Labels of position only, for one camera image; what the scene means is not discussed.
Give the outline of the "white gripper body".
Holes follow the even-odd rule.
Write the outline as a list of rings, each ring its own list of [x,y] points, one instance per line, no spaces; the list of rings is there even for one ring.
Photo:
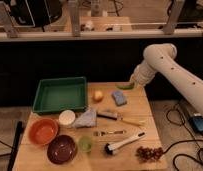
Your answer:
[[[145,86],[151,81],[151,78],[151,71],[147,67],[138,65],[130,77],[130,82]]]

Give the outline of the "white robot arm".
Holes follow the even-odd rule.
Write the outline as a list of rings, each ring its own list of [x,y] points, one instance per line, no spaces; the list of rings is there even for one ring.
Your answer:
[[[177,48],[171,43],[147,46],[130,81],[145,86],[159,72],[203,117],[203,80],[178,65],[174,61],[176,56]]]

